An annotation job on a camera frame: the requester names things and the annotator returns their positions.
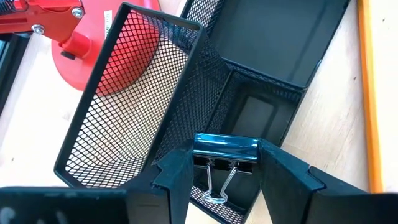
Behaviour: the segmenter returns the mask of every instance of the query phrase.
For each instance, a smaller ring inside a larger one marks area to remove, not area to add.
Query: black metal frame
[[[25,53],[29,38],[0,35],[0,116]]]

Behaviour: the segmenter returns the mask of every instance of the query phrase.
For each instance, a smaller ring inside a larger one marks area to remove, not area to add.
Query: black plastic panel
[[[228,60],[307,87],[349,0],[190,1],[182,17],[209,28]]]

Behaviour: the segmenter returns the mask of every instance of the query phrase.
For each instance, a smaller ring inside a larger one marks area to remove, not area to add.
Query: metal wire handle
[[[233,168],[231,169],[231,172],[229,173],[229,175],[227,176],[223,187],[221,188],[221,198],[213,198],[211,196],[211,193],[213,191],[213,184],[211,183],[211,165],[210,163],[207,163],[207,182],[208,182],[208,186],[209,189],[201,196],[201,198],[207,202],[210,203],[225,203],[228,201],[228,195],[225,193],[225,189],[227,188],[228,184],[231,182],[231,179],[234,177],[236,171],[238,170],[238,168],[236,168],[235,163],[232,163]]]

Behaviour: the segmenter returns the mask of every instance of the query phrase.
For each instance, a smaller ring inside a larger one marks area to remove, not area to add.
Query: orange pencil
[[[370,0],[358,0],[359,36],[361,42],[361,64],[366,144],[368,148],[369,187],[371,193],[383,191],[377,126],[376,96],[374,87],[373,44],[371,36]]]

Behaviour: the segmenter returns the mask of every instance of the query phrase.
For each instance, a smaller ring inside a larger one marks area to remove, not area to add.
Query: metal screw
[[[34,24],[32,26],[32,30],[35,34],[43,35],[44,34],[44,26],[40,24]]]
[[[83,11],[82,8],[76,7],[74,9],[72,9],[72,14],[73,14],[73,16],[75,16],[75,18],[81,19],[85,15],[85,12]]]

